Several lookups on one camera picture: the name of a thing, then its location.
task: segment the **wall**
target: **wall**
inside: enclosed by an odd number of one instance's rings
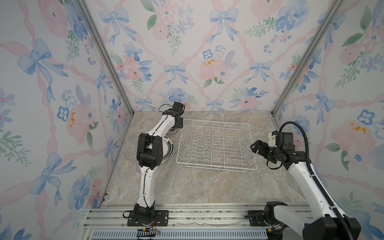
[[[331,2],[86,0],[136,111],[272,109]]]
[[[321,181],[362,226],[359,239],[384,239],[383,8],[347,0],[276,115],[303,126]],[[304,149],[298,129],[284,130]]]
[[[76,239],[128,114],[73,2],[2,1],[0,21],[0,239]]]

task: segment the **floral wallpaper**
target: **floral wallpaper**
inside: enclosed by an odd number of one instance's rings
[[[238,111],[273,108],[332,0],[86,3],[135,111]]]
[[[384,1],[346,0],[276,115],[303,126],[317,175],[367,240],[384,239],[383,55]]]
[[[0,19],[0,240],[76,239],[130,116],[72,1]]]

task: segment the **wire rack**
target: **wire rack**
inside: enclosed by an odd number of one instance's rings
[[[249,124],[184,119],[176,162],[245,172],[256,170]]]

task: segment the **slotted metal panel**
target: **slotted metal panel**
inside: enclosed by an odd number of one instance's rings
[[[268,239],[265,229],[159,229],[153,239]],[[95,229],[91,239],[149,239],[137,229]]]

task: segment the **stone surface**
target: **stone surface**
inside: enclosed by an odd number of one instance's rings
[[[268,133],[275,130],[267,111],[191,111],[182,116],[184,119],[248,123],[253,142],[258,139],[268,141]],[[135,112],[103,205],[136,203],[140,190],[140,174],[136,171],[137,139],[140,133],[151,130],[160,117],[161,112]],[[180,134],[181,130],[170,137],[174,152],[158,167],[157,204],[306,201],[288,171],[283,167],[270,170],[265,165],[266,160],[259,155],[256,155],[257,170],[246,172],[194,168],[177,163]]]

